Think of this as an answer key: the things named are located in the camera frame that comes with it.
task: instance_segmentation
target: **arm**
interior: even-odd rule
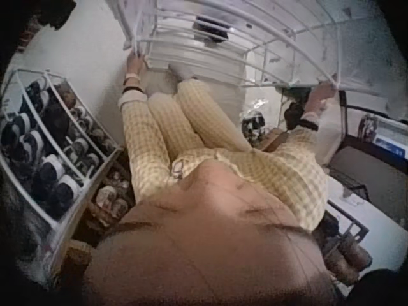
[[[279,146],[275,155],[291,154],[302,159],[314,159],[323,101],[334,97],[335,93],[336,89],[329,82],[321,83],[310,93],[299,125],[289,134],[287,142]]]
[[[140,86],[145,72],[144,57],[130,54],[127,78],[118,105],[123,116],[124,134],[129,152],[132,185],[137,200],[150,196],[166,186],[170,160],[159,127],[150,113],[147,96]]]

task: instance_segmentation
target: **wrist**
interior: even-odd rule
[[[124,82],[124,87],[128,87],[128,86],[140,86],[140,81],[135,79],[135,78],[128,78],[127,80],[125,80]]]

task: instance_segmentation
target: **foot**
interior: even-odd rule
[[[179,82],[194,78],[194,73],[188,65],[171,62],[168,65],[168,69],[177,77]]]

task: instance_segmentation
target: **shoe rack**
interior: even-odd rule
[[[67,78],[15,69],[1,97],[2,205],[18,242],[18,266],[47,286],[108,172],[115,168],[131,189],[130,172],[118,162],[124,149]]]

